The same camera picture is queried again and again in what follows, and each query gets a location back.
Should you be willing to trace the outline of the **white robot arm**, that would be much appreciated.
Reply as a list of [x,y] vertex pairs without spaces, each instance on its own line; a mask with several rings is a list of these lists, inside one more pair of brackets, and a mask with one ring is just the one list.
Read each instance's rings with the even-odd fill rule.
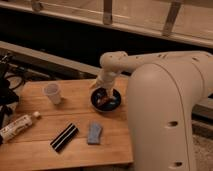
[[192,110],[213,94],[213,54],[107,52],[92,87],[109,99],[116,77],[131,74],[126,93],[134,171],[197,171]]

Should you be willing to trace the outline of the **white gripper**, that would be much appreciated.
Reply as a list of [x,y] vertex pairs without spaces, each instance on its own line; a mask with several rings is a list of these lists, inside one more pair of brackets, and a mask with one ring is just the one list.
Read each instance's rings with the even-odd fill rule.
[[101,70],[95,81],[91,84],[91,89],[104,88],[108,95],[112,94],[117,74],[112,71]]

